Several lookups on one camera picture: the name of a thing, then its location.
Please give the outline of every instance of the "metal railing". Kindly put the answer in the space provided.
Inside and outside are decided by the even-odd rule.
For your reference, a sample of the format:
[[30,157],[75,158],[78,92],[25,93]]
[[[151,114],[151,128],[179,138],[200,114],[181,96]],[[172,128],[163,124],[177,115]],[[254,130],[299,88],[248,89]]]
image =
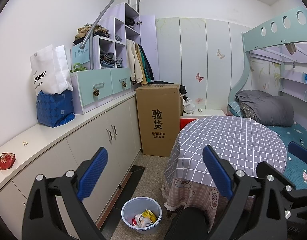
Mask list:
[[[93,30],[95,28],[95,26],[98,24],[98,22],[100,21],[101,17],[103,17],[103,15],[105,14],[105,12],[108,10],[108,8],[113,4],[115,0],[111,0],[109,2],[109,4],[107,4],[107,6],[103,9],[103,11],[100,13],[100,15],[98,16],[98,18],[95,20],[95,22],[93,23],[92,27],[90,28],[90,30],[87,32],[82,44],[79,46],[80,49],[84,49],[85,45],[87,43],[87,40],[89,39],[89,61],[90,61],[90,69],[94,69],[94,62],[93,62],[93,48],[92,48],[92,33]],[[139,12],[139,2],[140,0],[137,0],[137,12]]]

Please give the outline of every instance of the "pine cone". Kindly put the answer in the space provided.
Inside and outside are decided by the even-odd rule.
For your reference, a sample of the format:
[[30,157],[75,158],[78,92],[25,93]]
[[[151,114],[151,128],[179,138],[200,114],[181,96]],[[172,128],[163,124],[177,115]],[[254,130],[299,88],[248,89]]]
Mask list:
[[100,95],[99,90],[98,90],[98,89],[95,89],[95,90],[92,92],[92,95],[93,95],[94,97],[98,97],[98,96]]

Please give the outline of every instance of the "red butterfly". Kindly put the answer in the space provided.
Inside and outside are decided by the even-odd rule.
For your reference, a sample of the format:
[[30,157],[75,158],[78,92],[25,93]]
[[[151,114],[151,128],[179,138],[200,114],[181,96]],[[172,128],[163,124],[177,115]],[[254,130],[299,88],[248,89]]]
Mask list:
[[201,82],[204,79],[204,77],[200,77],[200,75],[198,73],[197,76],[196,76],[196,79],[198,79],[198,81]]

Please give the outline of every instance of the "white paper bag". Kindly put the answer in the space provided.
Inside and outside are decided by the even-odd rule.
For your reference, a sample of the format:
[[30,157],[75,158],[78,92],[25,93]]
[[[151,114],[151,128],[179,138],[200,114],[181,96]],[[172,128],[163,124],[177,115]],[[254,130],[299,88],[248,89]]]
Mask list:
[[187,114],[194,114],[194,111],[196,110],[196,106],[191,101],[190,98],[188,98],[188,101],[183,100],[183,111]]
[[65,47],[49,45],[30,57],[36,95],[61,94],[73,90],[66,58]]

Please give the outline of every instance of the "white countertop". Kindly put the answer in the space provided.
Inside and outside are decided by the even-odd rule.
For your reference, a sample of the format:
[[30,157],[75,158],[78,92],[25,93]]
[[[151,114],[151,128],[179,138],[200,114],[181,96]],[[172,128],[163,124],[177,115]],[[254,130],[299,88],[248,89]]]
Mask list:
[[76,114],[75,119],[58,127],[51,128],[45,125],[36,124],[5,143],[0,147],[0,156],[2,153],[14,153],[16,155],[16,160],[11,169],[4,171],[0,170],[0,190],[29,163],[63,138],[118,104],[132,98],[135,94],[135,91],[130,92],[86,114]]
[[181,118],[183,119],[199,119],[203,118],[206,116],[211,116],[211,115],[223,115],[225,116],[226,114],[221,110],[221,109],[201,109],[201,112],[198,111],[198,109],[195,110],[194,114],[187,114],[183,113],[183,116]]

